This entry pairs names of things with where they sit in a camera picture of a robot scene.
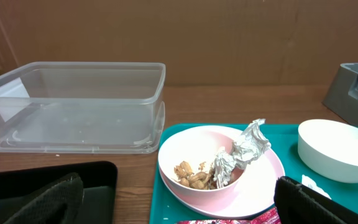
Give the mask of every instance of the wooden table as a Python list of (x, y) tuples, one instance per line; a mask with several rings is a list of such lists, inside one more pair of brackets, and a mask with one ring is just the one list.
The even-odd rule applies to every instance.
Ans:
[[(165, 127), (177, 123), (296, 123), (313, 118), (343, 121), (325, 108), (327, 86), (165, 87)], [(118, 167), (115, 223), (148, 223), (157, 152), (147, 155), (0, 153), (0, 171), (90, 161)]]

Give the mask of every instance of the clear plastic container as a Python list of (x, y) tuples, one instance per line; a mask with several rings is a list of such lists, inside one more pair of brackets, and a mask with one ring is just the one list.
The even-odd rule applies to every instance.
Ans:
[(161, 63), (34, 62), (0, 76), (0, 152), (150, 153)]

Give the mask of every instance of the nut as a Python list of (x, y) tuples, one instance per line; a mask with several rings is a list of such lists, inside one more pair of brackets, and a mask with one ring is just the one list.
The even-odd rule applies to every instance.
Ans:
[(197, 180), (204, 180), (206, 178), (206, 173), (205, 172), (198, 172), (196, 175), (192, 175), (191, 177), (188, 178), (189, 183), (193, 183), (196, 182)]
[(203, 184), (207, 184), (208, 181), (211, 179), (212, 175), (211, 174), (207, 174), (205, 179), (203, 180)]
[(205, 188), (204, 184), (200, 180), (197, 180), (197, 181), (194, 181), (193, 183), (191, 183), (191, 187), (193, 187), (194, 189), (198, 189), (198, 190), (203, 190)]
[(186, 161), (181, 162), (180, 167), (186, 172), (187, 175), (193, 174), (193, 170), (191, 169), (191, 166), (188, 162)]
[(179, 184), (182, 184), (185, 187), (189, 187), (189, 182), (187, 181), (186, 178), (180, 179)]
[(175, 168), (173, 168), (173, 171), (176, 173), (179, 179), (187, 177), (186, 172), (180, 166), (175, 166)]

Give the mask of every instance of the container rim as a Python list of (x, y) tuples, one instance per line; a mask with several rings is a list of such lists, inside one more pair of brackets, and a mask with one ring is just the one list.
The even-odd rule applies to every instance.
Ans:
[(26, 68), (30, 68), (32, 66), (37, 65), (50, 65), (53, 63), (54, 65), (122, 65), (122, 66), (158, 66), (161, 67), (161, 76), (158, 82), (158, 85), (155, 89), (154, 96), (144, 99), (106, 99), (106, 98), (39, 98), (39, 97), (0, 97), (0, 101), (9, 100), (10, 103), (18, 103), (18, 102), (33, 102), (33, 103), (92, 103), (92, 104), (104, 104), (104, 105), (146, 105), (150, 103), (154, 103), (157, 101), (160, 96), (163, 88), (163, 84), (165, 82), (165, 64), (158, 62), (32, 62), (26, 65), (23, 65), (19, 68), (16, 68), (10, 72), (7, 72), (3, 75), (0, 75), (0, 80), (12, 75), (13, 73), (17, 73)]

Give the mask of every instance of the red wrapper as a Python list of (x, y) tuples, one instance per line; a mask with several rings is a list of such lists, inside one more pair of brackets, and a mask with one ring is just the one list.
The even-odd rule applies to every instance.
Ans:
[(180, 221), (177, 224), (281, 224), (281, 222), (274, 207), (253, 220), (195, 220)]

